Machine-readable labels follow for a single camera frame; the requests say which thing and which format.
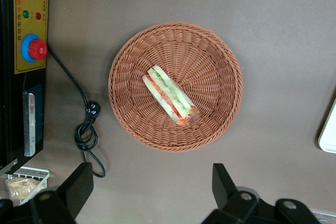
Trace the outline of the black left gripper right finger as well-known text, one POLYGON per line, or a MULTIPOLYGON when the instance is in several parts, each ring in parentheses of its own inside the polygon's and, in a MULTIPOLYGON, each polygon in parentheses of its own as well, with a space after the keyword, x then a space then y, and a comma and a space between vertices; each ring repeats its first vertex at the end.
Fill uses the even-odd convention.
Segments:
POLYGON ((249 223, 256 213, 259 200, 245 190, 238 190, 225 166, 213 164, 212 192, 217 203, 203 223, 249 223))

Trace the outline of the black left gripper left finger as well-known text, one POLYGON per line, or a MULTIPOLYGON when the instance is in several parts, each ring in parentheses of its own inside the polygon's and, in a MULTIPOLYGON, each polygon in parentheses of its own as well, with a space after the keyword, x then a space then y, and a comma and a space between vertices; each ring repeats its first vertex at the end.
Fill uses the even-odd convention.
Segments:
POLYGON ((41 191, 30 201, 33 223, 75 223, 92 191, 92 164, 82 163, 57 189, 41 191))

